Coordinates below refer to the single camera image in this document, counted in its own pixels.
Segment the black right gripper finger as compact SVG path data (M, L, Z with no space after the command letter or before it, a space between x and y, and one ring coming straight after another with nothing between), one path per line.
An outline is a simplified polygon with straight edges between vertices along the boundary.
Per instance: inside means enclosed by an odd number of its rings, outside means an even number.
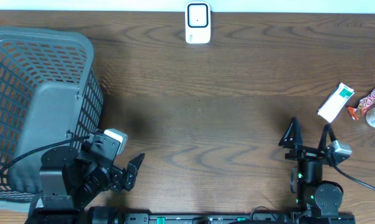
M298 146L303 145L301 127L297 118L291 119L288 129L285 131L278 145L285 149L296 149Z
M328 146L326 145L327 136L330 137L331 142L334 142L334 141L337 140L330 124L326 124L323 128L322 135L321 135L321 138L320 138L320 142L319 142L319 145L318 145L319 151L327 151L328 150Z

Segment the white green box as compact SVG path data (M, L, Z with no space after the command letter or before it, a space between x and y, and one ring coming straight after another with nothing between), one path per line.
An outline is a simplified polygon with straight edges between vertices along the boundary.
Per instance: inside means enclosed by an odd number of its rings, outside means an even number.
M341 82L319 108L318 115L327 120L327 122L332 123L354 93L355 91L352 88Z

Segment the red chocolate bar wrapper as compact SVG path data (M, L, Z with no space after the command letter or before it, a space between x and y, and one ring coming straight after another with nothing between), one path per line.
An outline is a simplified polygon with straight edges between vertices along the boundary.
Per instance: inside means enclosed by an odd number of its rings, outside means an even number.
M354 120L359 120L370 109L375 107L375 88L364 98L360 99L356 108L347 107L348 113Z

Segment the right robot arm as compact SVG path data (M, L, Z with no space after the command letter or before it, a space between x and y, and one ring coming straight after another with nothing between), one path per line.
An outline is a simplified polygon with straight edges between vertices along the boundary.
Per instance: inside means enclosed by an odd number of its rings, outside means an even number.
M293 222L338 220L344 190L336 182L323 180L323 166L337 168L350 157L351 148L337 140L329 124L323 128L318 147L305 146L296 118L290 120L278 145L288 149L285 159L297 162L290 178L290 190L297 195L298 205L298 210L292 212Z

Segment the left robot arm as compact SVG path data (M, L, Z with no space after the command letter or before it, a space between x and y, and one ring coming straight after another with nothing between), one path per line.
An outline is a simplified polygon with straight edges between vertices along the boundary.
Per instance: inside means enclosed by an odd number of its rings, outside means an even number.
M145 158L139 154L125 168L114 164L127 142L116 130L95 131L80 149L61 144L45 152L39 171L43 206L31 205L27 223L78 223L85 207L101 192L130 191Z

